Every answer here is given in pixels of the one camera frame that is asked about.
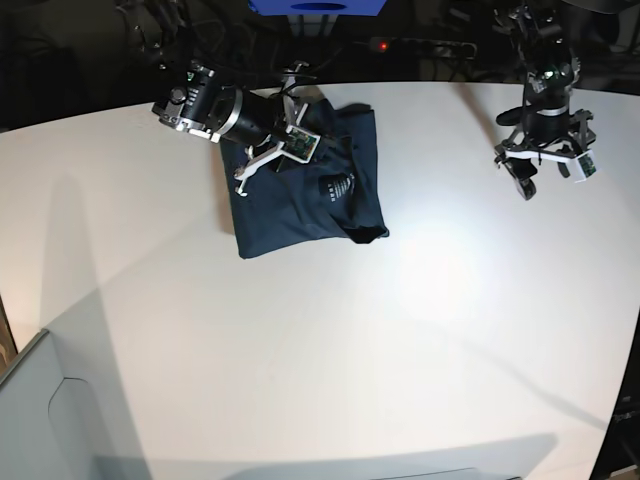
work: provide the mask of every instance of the dark background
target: dark background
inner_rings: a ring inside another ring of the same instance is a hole
[[[329,37],[295,41],[286,17],[262,17],[244,1],[189,4],[203,38],[228,62],[254,69],[281,70],[305,60],[326,64],[315,83],[520,81],[508,36],[491,30],[490,1],[388,0],[377,17],[339,16]],[[211,4],[232,24],[223,37]],[[0,1],[0,128],[151,102],[168,91],[175,80],[171,69],[161,70],[157,58],[150,60],[150,49],[140,50],[139,32],[115,6],[114,0]],[[579,87],[638,93],[635,49],[624,51],[639,8],[601,15],[563,2],[557,6],[583,62]],[[141,24],[153,45],[159,39],[156,24],[151,17]],[[373,51],[373,37],[389,37],[389,50]],[[400,39],[466,41],[477,45],[477,56],[460,63],[438,59]],[[274,77],[239,81],[249,87],[279,82]]]

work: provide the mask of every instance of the white table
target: white table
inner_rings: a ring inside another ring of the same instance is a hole
[[[525,202],[490,131],[519,87],[322,90],[376,110],[388,239],[241,260],[218,148],[149,106],[2,134],[14,330],[51,329],[143,480],[588,478],[640,304],[640,99],[577,92],[602,171]]]

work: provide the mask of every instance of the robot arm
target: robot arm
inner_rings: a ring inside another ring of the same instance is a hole
[[[303,66],[296,65],[295,72]],[[294,86],[290,76],[282,91]],[[301,164],[311,161],[321,137],[300,126],[307,108],[288,94],[261,97],[238,86],[222,87],[215,71],[192,61],[186,85],[174,87],[166,101],[154,104],[153,112],[174,130],[244,145],[248,162],[234,174],[240,182],[236,193],[244,197],[247,180],[270,162],[282,157]]]
[[[511,32],[526,80],[522,105],[496,118],[498,125],[514,130],[496,145],[495,163],[507,169],[520,194],[530,200],[536,193],[531,177],[538,173],[532,160],[556,162],[565,178],[571,163],[578,166],[580,180],[595,173],[589,145],[596,136],[588,127],[593,115],[585,110],[570,113],[580,62],[552,9],[525,2],[499,15],[498,21]]]

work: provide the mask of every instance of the navy t-shirt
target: navy t-shirt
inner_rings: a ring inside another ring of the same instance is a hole
[[[302,126],[322,135],[308,164],[277,159],[235,193],[244,147],[221,142],[233,225],[242,258],[308,240],[343,237],[371,243],[387,237],[378,200],[378,150],[373,110],[356,104],[339,111],[328,100],[309,107]]]

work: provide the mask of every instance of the circuit board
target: circuit board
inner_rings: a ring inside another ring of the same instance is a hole
[[[306,132],[301,128],[294,127],[289,132],[289,137],[285,142],[283,150],[291,155],[308,162],[320,141],[320,137]]]
[[[597,168],[594,161],[593,151],[587,150],[582,155],[576,158],[578,166],[580,167],[580,174],[583,177],[582,180],[586,180],[591,175],[596,173]]]

